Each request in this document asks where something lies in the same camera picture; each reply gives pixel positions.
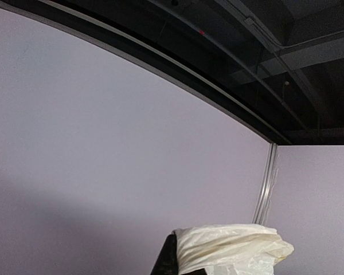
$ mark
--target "crumpled plastic bag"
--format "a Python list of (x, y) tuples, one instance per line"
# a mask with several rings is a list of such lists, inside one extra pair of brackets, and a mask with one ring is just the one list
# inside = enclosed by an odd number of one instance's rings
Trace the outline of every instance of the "crumpled plastic bag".
[(209, 225), (177, 229), (179, 275), (273, 275), (294, 248), (276, 229), (261, 225)]

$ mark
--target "aluminum corner post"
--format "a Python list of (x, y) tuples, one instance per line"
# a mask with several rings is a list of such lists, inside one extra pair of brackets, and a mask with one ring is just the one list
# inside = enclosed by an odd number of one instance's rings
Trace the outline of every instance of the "aluminum corner post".
[(261, 185), (260, 195), (252, 221), (252, 223), (256, 223), (258, 225), (265, 225), (267, 221), (271, 192), (274, 187), (277, 174), (277, 148), (277, 144), (270, 144), (263, 183)]

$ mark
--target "silver metal strip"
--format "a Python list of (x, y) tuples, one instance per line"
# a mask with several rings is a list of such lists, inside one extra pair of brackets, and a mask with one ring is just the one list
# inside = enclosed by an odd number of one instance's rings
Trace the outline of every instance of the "silver metal strip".
[[(122, 31), (110, 26), (110, 25), (107, 25), (105, 23), (103, 23), (102, 21), (99, 21), (99, 20), (96, 20), (90, 16), (87, 16), (85, 14), (82, 14), (76, 10), (72, 10), (68, 7), (65, 7), (61, 4), (58, 4), (58, 3), (55, 3), (55, 2), (52, 2), (51, 0), (39, 0), (40, 2), (42, 3), (45, 3), (49, 6), (52, 6), (52, 7), (55, 7), (59, 10), (62, 10), (68, 14), (71, 14), (71, 15), (74, 15), (78, 18), (81, 18), (83, 20), (86, 20), (94, 25), (97, 25), (97, 26), (100, 26), (101, 28), (104, 28), (106, 30), (109, 30), (111, 32), (114, 32), (120, 36), (123, 36), (125, 38), (128, 38), (129, 40), (147, 48), (148, 50), (158, 54), (159, 56), (167, 59), (168, 61), (172, 62), (173, 64), (179, 66), (180, 68), (184, 69), (185, 71), (189, 72), (190, 74), (192, 74), (194, 77), (200, 79), (201, 81), (203, 81), (204, 83), (208, 84), (209, 86), (211, 86), (213, 89), (215, 89), (216, 91), (220, 92), (222, 95), (224, 95), (225, 97), (227, 97), (228, 99), (230, 99), (232, 102), (234, 102), (235, 104), (237, 104), (238, 106), (240, 106), (242, 109), (244, 109), (245, 111), (247, 111), (248, 113), (250, 113), (252, 116), (254, 116), (255, 118), (257, 118), (260, 122), (262, 122), (264, 125), (266, 125), (269, 129), (271, 129), (275, 134), (277, 134), (278, 136), (280, 136), (283, 140), (285, 140), (288, 144), (292, 144), (285, 136), (283, 136), (279, 131), (277, 131), (273, 126), (271, 126), (270, 124), (268, 124), (264, 119), (262, 119), (259, 115), (255, 114), (254, 112), (252, 112), (249, 108), (247, 108), (245, 105), (243, 105), (242, 103), (240, 103), (238, 100), (236, 100), (234, 97), (232, 97), (230, 94), (226, 93), (224, 90), (222, 90), (221, 88), (219, 88), (218, 86), (214, 85), (212, 82), (210, 82), (209, 80), (205, 79), (204, 77), (200, 76), (198, 73), (194, 72), (193, 70), (189, 69), (188, 67), (184, 66), (183, 64), (179, 63), (177, 60), (169, 57), (168, 55), (154, 49), (153, 47), (151, 47), (150, 45), (148, 44), (145, 44), (144, 42), (140, 41), (140, 40), (137, 40), (136, 38), (126, 34), (126, 33), (123, 33)], [(17, 13), (17, 14), (20, 14), (20, 15), (23, 15), (23, 16), (26, 16), (28, 18), (31, 18), (31, 19), (34, 19), (36, 21), (39, 21), (39, 22), (42, 22), (46, 25), (49, 25), (49, 26), (52, 26), (56, 29), (60, 29), (64, 32), (67, 32), (71, 35), (74, 35), (76, 37), (79, 37), (83, 40), (86, 40), (94, 45), (97, 45), (109, 52), (112, 52), (112, 53), (115, 53), (117, 54), (118, 56), (121, 56), (123, 58), (125, 58), (126, 60), (129, 60), (131, 62), (133, 62), (134, 64), (137, 64), (165, 79), (167, 79), (168, 81), (178, 85), (179, 87), (181, 87), (182, 89), (192, 93), (193, 95), (199, 97), (200, 99), (202, 99), (203, 101), (209, 103), (210, 105), (218, 108), (219, 110), (223, 111), (225, 114), (229, 115), (230, 117), (234, 118), (235, 120), (239, 121), (241, 124), (245, 125), (246, 127), (248, 127), (249, 129), (251, 129), (253, 132), (257, 133), (259, 136), (261, 136), (263, 139), (271, 142), (270, 140), (268, 140), (267, 137), (263, 136), (261, 133), (259, 133), (256, 129), (254, 129), (253, 127), (251, 127), (249, 124), (247, 124), (246, 122), (244, 122), (243, 120), (239, 119), (238, 117), (236, 117), (235, 115), (233, 115), (232, 113), (228, 112), (227, 110), (223, 109), (221, 106), (217, 105), (216, 103), (212, 102), (211, 100), (207, 99), (206, 97), (202, 96), (201, 94), (199, 94), (198, 92), (192, 90), (190, 87), (188, 87), (187, 85), (175, 80), (174, 78), (166, 75), (165, 73), (162, 73), (160, 72), (159, 70), (153, 68), (152, 66), (149, 66), (147, 64), (145, 64), (144, 62), (140, 61), (140, 60), (137, 60), (135, 57), (132, 57), (128, 54), (125, 54), (123, 53), (121, 50), (118, 50), (118, 49), (115, 49), (105, 43), (102, 43), (92, 37), (89, 37), (89, 36), (86, 36), (85, 34), (83, 33), (80, 33), (80, 32), (77, 32), (71, 28), (68, 28), (66, 26), (63, 26), (59, 23), (55, 23), (51, 20), (48, 20), (46, 18), (43, 18), (43, 17), (40, 17), (36, 14), (32, 14), (30, 12), (27, 12), (27, 11), (24, 11), (24, 10), (21, 10), (21, 9), (18, 9), (18, 8), (15, 8), (15, 7), (12, 7), (6, 3), (3, 3), (0, 1), (0, 8), (1, 9), (4, 9), (4, 10), (8, 10), (8, 11), (11, 11), (11, 12), (14, 12), (14, 13)]]
[(263, 183), (261, 185), (259, 199), (255, 209), (252, 223), (265, 225), (270, 206), (271, 192), (276, 180), (277, 145), (272, 143), (269, 147), (268, 158), (265, 167)]

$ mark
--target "wall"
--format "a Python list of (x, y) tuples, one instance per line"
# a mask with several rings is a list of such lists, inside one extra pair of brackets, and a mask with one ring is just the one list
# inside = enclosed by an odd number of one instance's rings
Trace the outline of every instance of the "wall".
[(148, 274), (176, 227), (252, 220), (268, 143), (0, 10), (0, 274)]
[(279, 147), (268, 226), (294, 253), (275, 275), (344, 274), (344, 146)]

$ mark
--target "dark ceiling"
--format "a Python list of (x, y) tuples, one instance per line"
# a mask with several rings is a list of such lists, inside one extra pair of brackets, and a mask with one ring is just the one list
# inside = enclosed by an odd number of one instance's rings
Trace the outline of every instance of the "dark ceiling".
[(272, 142), (344, 144), (344, 0), (4, 0), (0, 7), (121, 49)]

